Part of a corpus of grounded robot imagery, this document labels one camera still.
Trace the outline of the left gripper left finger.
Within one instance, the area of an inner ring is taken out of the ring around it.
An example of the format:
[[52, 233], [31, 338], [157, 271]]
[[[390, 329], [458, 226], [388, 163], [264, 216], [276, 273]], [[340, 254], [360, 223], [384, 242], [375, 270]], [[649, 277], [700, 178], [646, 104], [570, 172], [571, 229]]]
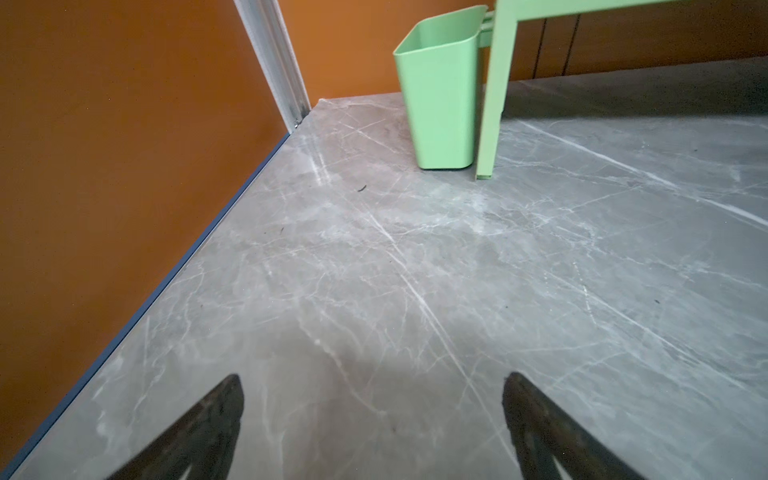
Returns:
[[230, 374], [110, 477], [225, 479], [243, 412], [241, 379]]

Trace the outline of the green plastic side bin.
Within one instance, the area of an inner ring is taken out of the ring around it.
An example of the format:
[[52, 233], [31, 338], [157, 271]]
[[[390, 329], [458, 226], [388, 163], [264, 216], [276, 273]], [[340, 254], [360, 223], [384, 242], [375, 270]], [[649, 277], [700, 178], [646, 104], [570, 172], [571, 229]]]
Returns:
[[417, 165], [457, 170], [474, 160], [479, 37], [488, 7], [418, 22], [393, 52]]

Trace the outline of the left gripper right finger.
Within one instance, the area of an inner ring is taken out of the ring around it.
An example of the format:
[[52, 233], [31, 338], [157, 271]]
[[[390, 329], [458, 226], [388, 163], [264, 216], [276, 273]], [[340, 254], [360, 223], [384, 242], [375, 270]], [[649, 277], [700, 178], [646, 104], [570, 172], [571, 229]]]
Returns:
[[505, 379], [502, 406], [522, 477], [560, 479], [641, 479], [527, 377]]

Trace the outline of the green wooden two-tier shelf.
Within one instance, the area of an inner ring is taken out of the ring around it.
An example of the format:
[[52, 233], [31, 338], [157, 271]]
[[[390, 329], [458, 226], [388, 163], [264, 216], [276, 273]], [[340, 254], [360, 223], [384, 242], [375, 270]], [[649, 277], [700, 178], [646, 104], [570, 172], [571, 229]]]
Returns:
[[583, 14], [641, 6], [641, 1], [498, 1], [487, 15], [490, 48], [475, 177], [492, 176], [508, 84], [567, 72]]

